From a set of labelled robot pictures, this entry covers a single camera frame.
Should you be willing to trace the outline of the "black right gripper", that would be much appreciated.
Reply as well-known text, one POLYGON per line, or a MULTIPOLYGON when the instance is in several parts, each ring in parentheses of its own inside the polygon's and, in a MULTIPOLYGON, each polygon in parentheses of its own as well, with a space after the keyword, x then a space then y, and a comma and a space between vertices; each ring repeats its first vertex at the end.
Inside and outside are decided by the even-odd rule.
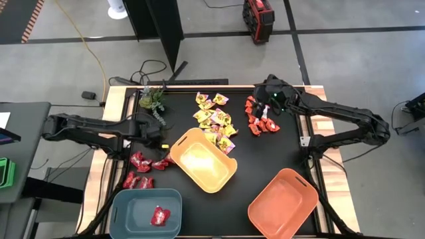
POLYGON ((274 74, 269 74, 263 83, 255 84, 253 112, 258 112, 260 119, 264 112, 264 105, 270 106, 273 112, 281 112, 291 98, 294 97, 292 85, 279 79, 274 74))

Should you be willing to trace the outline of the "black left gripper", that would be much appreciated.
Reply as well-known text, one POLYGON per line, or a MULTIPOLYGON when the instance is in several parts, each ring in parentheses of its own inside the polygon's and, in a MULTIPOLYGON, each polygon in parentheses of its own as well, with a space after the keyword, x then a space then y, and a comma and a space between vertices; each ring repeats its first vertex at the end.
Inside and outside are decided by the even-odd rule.
POLYGON ((135 119, 135 135, 133 141, 143 144, 148 148, 159 148, 160 156, 167 157, 171 146, 163 143, 164 131, 173 129, 174 125, 164 126, 149 114, 139 114, 135 119))

